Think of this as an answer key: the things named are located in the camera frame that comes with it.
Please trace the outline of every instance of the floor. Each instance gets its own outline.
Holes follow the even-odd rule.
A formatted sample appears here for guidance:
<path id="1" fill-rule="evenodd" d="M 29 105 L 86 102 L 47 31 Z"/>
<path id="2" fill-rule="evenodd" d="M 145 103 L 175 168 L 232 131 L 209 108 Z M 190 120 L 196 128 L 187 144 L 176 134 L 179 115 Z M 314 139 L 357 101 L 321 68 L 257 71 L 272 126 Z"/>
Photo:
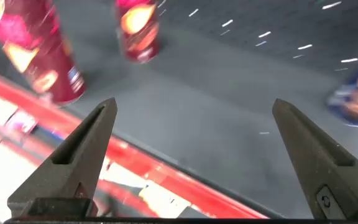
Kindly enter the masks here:
<path id="1" fill-rule="evenodd" d="M 358 157 L 358 128 L 325 107 L 345 73 L 327 73 L 173 26 L 143 65 L 124 60 L 107 1 L 55 1 L 88 89 L 68 110 L 86 116 L 114 96 L 114 134 L 287 218 L 311 218 L 272 116 L 276 98 L 305 112 Z M 26 85 L 0 51 L 0 74 Z"/>

